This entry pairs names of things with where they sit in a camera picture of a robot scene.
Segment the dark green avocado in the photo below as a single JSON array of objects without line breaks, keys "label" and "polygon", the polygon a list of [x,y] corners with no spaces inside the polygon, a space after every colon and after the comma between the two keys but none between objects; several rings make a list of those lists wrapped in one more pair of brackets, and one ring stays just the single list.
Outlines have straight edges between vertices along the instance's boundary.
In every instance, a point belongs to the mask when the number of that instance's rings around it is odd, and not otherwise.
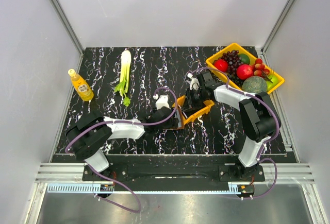
[{"label": "dark green avocado", "polygon": [[248,57],[248,55],[246,55],[246,54],[239,54],[238,56],[239,56],[239,58],[240,58],[240,60],[241,60],[241,62],[243,64],[247,64],[247,65],[250,64],[250,58]]}]

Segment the green apple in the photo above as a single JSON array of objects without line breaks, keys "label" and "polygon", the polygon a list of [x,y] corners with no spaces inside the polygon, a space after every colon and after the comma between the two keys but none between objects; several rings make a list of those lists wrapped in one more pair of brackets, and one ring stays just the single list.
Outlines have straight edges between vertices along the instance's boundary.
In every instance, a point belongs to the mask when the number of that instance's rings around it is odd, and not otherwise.
[{"label": "green apple", "polygon": [[271,90],[279,84],[279,78],[276,75],[269,75],[266,84],[267,92],[270,93]]}]

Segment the yellow juice bottle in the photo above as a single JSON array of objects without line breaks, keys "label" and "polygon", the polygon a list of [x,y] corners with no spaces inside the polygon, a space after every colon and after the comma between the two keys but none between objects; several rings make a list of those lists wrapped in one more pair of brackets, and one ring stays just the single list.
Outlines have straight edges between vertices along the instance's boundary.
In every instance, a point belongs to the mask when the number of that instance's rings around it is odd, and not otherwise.
[{"label": "yellow juice bottle", "polygon": [[90,88],[90,86],[87,84],[87,82],[83,79],[83,77],[78,74],[74,69],[68,70],[68,75],[70,76],[72,85],[79,95],[79,97],[83,101],[91,101],[94,97],[94,94]]}]

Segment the red apple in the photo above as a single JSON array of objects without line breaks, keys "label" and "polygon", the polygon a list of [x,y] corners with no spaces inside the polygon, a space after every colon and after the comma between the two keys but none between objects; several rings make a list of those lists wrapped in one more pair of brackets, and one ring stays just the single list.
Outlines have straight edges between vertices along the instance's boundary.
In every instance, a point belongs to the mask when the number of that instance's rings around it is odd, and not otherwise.
[{"label": "red apple", "polygon": [[223,59],[218,59],[213,63],[214,67],[222,72],[227,72],[228,63]]}]

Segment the small orange plastic bin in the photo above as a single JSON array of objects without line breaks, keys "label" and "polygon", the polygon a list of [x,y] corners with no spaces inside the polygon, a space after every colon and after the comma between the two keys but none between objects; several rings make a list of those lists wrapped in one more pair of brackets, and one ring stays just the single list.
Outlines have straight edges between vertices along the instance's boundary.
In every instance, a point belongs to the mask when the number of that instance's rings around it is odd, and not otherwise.
[{"label": "small orange plastic bin", "polygon": [[195,108],[190,108],[188,106],[188,101],[186,100],[185,95],[181,96],[177,99],[179,114],[180,114],[180,122],[182,126],[185,126],[188,123],[194,122],[199,117],[204,114],[208,114],[211,108],[215,105],[212,100],[206,100],[202,102],[201,105],[197,105]]}]

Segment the brown leather card holder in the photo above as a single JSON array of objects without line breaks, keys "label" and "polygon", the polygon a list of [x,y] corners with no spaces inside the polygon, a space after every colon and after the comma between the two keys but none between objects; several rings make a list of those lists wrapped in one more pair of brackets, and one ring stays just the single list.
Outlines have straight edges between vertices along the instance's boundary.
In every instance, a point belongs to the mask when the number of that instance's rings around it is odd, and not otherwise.
[{"label": "brown leather card holder", "polygon": [[184,128],[184,121],[181,110],[177,109],[174,114],[173,129],[179,130]]}]

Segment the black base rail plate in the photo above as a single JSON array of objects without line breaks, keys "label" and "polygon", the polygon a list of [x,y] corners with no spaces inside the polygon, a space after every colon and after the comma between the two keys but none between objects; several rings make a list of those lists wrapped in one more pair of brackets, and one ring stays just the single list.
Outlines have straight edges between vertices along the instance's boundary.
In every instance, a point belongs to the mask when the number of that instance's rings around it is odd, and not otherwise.
[{"label": "black base rail plate", "polygon": [[264,182],[261,165],[244,168],[236,155],[106,155],[101,172],[118,181],[139,178],[197,178],[220,182]]}]

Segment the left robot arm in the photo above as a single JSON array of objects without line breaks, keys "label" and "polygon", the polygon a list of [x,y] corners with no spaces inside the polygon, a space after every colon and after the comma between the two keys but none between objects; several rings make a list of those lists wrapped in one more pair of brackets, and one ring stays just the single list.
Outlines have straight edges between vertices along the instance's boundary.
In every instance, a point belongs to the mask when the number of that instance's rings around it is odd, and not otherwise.
[{"label": "left robot arm", "polygon": [[146,118],[114,119],[103,116],[99,111],[84,114],[65,132],[69,144],[66,153],[72,153],[77,160],[83,160],[94,169],[100,180],[110,178],[112,168],[101,152],[107,140],[139,140],[151,136],[157,130],[181,128],[180,108],[161,107],[154,109]]}]

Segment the red pomegranate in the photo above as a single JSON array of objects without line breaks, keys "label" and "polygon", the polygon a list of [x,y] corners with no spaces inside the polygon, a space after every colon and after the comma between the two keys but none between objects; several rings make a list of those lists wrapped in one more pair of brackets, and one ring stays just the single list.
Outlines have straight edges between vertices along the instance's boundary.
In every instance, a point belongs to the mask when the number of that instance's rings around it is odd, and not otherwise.
[{"label": "red pomegranate", "polygon": [[254,75],[253,69],[250,65],[243,64],[236,70],[236,75],[241,80],[246,80]]}]

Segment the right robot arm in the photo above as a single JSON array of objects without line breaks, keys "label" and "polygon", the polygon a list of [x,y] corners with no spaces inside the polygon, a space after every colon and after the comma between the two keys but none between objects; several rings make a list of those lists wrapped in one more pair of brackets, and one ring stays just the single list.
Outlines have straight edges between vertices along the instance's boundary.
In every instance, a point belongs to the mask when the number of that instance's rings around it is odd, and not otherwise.
[{"label": "right robot arm", "polygon": [[253,174],[252,167],[259,163],[265,144],[279,134],[281,122],[269,94],[235,89],[230,87],[229,79],[226,82],[216,81],[207,67],[189,72],[187,82],[190,84],[186,91],[190,106],[212,100],[240,111],[245,142],[234,172],[238,179],[247,180]]}]

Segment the red lychee cluster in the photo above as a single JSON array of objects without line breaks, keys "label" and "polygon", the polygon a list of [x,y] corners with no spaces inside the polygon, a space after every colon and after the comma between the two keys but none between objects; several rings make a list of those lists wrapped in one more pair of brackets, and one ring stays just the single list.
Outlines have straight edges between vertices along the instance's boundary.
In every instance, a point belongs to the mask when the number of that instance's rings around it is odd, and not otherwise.
[{"label": "red lychee cluster", "polygon": [[265,77],[270,74],[270,70],[266,68],[263,61],[260,58],[257,58],[252,65],[252,70],[254,76]]}]

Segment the green netted melon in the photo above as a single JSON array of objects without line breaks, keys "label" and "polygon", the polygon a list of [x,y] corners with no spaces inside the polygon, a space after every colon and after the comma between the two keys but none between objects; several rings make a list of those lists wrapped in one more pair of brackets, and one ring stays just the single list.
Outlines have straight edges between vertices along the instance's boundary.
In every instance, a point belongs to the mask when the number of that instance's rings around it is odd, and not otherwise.
[{"label": "green netted melon", "polygon": [[243,82],[242,90],[249,93],[261,93],[267,91],[266,81],[259,76],[252,76]]}]

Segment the dark purple grape bunch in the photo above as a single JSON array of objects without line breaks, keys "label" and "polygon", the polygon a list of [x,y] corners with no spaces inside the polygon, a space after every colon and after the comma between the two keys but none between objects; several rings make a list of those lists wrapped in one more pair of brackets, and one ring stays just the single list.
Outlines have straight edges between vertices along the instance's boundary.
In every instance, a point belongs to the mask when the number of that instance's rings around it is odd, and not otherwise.
[{"label": "dark purple grape bunch", "polygon": [[229,52],[224,53],[220,59],[225,60],[228,63],[227,75],[229,79],[236,84],[237,86],[241,87],[244,80],[241,80],[236,75],[236,70],[239,66],[243,63],[241,62],[238,56],[238,50],[232,50]]}]

